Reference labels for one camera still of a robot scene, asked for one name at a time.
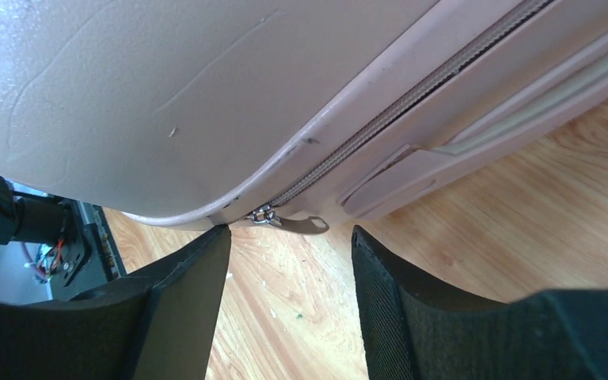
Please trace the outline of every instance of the zipper teeth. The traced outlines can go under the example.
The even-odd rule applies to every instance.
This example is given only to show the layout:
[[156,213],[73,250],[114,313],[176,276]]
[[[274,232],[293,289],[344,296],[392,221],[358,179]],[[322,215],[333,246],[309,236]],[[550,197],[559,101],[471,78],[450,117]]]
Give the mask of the zipper teeth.
[[311,169],[304,177],[301,177],[286,191],[272,199],[268,204],[272,207],[280,207],[301,194],[309,186],[339,165],[343,160],[355,153],[362,145],[374,138],[379,132],[383,131],[393,121],[397,120],[411,108],[418,105],[425,97],[458,75],[458,73],[465,69],[469,64],[478,59],[540,10],[547,7],[551,2],[553,2],[553,0],[526,0],[516,6],[493,26],[486,29],[485,32],[481,33],[481,35],[467,44],[462,50],[449,58],[437,70],[430,73],[383,112],[378,114],[343,145],[332,152],[325,160]]

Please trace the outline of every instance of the metal zipper slider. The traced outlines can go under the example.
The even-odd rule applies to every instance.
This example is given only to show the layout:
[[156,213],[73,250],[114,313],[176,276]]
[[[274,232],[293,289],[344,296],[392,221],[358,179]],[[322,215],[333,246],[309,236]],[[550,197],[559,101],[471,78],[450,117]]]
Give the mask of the metal zipper slider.
[[309,217],[306,220],[292,220],[281,218],[276,215],[276,211],[268,204],[258,208],[248,215],[253,224],[258,226],[269,225],[279,230],[294,232],[303,235],[324,234],[329,230],[329,225],[325,220],[317,216]]

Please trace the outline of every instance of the bag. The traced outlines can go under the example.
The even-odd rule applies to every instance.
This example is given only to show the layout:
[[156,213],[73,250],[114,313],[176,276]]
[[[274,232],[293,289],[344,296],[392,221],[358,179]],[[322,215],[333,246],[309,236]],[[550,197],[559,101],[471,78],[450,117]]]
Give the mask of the bag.
[[0,174],[154,226],[376,219],[608,97],[608,0],[48,10]]

